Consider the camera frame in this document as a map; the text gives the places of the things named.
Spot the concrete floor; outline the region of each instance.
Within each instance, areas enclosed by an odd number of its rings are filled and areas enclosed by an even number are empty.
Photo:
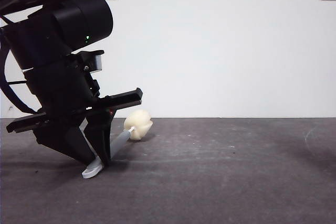
[[[1,223],[336,223],[336,119],[153,121],[84,180],[1,120]]]

